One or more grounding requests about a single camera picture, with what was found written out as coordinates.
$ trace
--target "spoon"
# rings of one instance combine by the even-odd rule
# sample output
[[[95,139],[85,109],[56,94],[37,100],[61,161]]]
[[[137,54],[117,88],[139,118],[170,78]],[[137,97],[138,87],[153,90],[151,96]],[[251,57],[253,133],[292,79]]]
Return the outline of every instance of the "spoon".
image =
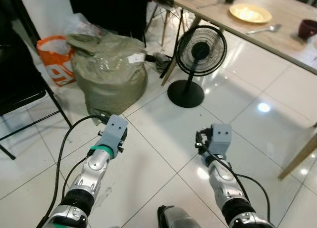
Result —
[[[258,29],[258,30],[253,30],[253,31],[248,31],[246,32],[246,34],[255,34],[255,33],[259,33],[259,32],[265,32],[265,31],[269,31],[269,32],[277,32],[280,28],[282,27],[281,24],[275,24],[275,25],[271,25],[266,29]]]

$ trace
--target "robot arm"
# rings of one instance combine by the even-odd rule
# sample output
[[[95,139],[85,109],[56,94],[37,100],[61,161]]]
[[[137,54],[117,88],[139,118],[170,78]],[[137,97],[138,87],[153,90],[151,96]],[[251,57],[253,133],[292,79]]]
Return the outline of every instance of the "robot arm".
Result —
[[[77,176],[61,203],[53,210],[44,228],[86,228],[107,166],[127,136],[127,121],[112,115],[102,138],[91,147],[81,174]]]
[[[202,135],[207,137],[205,143],[203,143]],[[195,147],[202,156],[203,164],[208,167],[209,181],[215,193],[217,206],[230,228],[274,228],[272,224],[256,214],[241,186],[224,166],[231,168],[225,160],[230,143],[230,125],[213,124],[211,128],[196,133]]]

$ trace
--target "white tile floor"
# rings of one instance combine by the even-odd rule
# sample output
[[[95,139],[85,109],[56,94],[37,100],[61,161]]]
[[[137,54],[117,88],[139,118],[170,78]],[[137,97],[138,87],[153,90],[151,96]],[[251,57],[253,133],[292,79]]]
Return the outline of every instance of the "white tile floor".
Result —
[[[186,13],[186,22],[192,16]],[[147,50],[173,51],[177,20],[169,22],[160,47],[162,18],[147,33]],[[129,121],[125,151],[110,163],[96,205],[91,228],[157,227],[160,205],[184,208],[204,228],[224,228],[214,193],[202,173],[206,170],[194,148],[196,130],[213,123],[233,128],[228,159],[236,172],[257,179],[271,200],[271,221],[279,228],[317,227],[316,153],[282,182],[277,176],[316,131],[317,76],[225,33],[226,61],[213,74],[196,78],[205,91],[201,106],[172,104],[166,91],[170,82],[187,76],[175,69],[168,84],[146,63],[149,83],[145,94],[122,117]],[[56,93],[72,122],[87,115],[84,95],[76,83],[57,87],[43,65],[39,70]],[[261,103],[265,103],[262,112]],[[55,110],[46,96],[0,118],[0,136]],[[98,139],[103,127],[83,123],[66,142],[60,186],[70,168]],[[67,124],[55,115],[1,142],[17,156],[11,161],[0,152],[0,218],[4,228],[34,228],[53,195],[55,163]],[[77,168],[70,182],[78,173]],[[266,216],[260,189],[243,180],[252,205]]]

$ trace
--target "black fan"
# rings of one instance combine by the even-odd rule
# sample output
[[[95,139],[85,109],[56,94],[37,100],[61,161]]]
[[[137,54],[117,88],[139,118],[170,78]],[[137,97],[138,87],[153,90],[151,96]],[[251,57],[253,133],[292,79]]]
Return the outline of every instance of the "black fan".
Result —
[[[204,100],[204,90],[192,82],[193,77],[214,72],[223,63],[226,54],[227,43],[220,30],[201,25],[187,31],[178,41],[175,55],[179,67],[189,77],[169,86],[169,99],[183,108],[200,105]]]

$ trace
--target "large sack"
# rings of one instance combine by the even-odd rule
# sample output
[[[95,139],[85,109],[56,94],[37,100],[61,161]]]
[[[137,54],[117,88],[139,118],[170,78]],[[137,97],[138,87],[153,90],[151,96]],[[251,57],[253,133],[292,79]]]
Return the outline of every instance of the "large sack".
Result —
[[[75,49],[72,68],[89,114],[120,115],[142,96],[148,77],[141,41],[107,33],[69,35],[67,43]]]

